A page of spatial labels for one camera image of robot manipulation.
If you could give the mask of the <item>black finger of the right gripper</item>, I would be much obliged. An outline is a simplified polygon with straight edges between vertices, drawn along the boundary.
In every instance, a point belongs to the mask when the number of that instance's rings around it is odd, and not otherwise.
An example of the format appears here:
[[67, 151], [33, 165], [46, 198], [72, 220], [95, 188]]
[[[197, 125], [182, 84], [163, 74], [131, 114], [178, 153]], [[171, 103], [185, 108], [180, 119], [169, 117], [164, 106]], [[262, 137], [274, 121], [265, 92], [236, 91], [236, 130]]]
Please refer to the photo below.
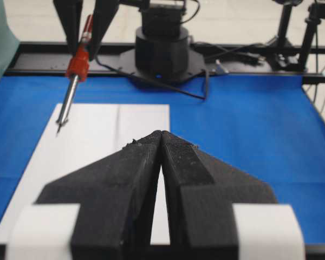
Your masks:
[[66, 35], [69, 51], [76, 54], [83, 1], [53, 0], [53, 4]]
[[96, 0], [93, 11], [92, 38], [88, 45], [89, 60], [97, 55], [101, 41], [119, 9], [119, 1]]

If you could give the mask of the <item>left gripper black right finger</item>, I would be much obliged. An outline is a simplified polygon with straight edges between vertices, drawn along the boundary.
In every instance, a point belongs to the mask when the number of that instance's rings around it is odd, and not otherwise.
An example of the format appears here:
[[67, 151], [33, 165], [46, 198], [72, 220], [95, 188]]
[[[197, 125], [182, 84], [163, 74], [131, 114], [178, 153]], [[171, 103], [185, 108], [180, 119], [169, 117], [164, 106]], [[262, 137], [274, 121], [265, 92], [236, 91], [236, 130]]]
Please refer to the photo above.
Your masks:
[[186, 249], [236, 249], [234, 203], [276, 204], [271, 187], [170, 132], [161, 136], [170, 239]]

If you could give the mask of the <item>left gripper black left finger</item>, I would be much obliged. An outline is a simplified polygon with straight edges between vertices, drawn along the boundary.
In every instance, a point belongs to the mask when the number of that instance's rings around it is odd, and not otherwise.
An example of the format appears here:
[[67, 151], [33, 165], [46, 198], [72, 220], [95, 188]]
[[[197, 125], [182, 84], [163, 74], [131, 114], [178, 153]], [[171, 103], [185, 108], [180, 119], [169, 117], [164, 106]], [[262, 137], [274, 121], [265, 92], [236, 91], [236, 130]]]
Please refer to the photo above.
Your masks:
[[73, 259], [128, 259], [149, 247], [160, 139], [155, 131], [43, 188], [37, 204], [80, 205]]

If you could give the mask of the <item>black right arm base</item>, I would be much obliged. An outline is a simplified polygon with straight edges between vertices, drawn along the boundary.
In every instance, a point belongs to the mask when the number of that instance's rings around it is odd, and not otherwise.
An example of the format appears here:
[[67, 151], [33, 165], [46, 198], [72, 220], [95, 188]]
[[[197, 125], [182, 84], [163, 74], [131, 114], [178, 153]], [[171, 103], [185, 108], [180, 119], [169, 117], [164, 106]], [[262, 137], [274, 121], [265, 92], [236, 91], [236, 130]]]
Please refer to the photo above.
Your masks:
[[185, 10], [167, 4], [142, 10], [135, 46], [121, 53], [118, 70], [161, 83], [183, 83], [206, 72], [203, 56], [191, 49], [189, 31], [182, 26]]

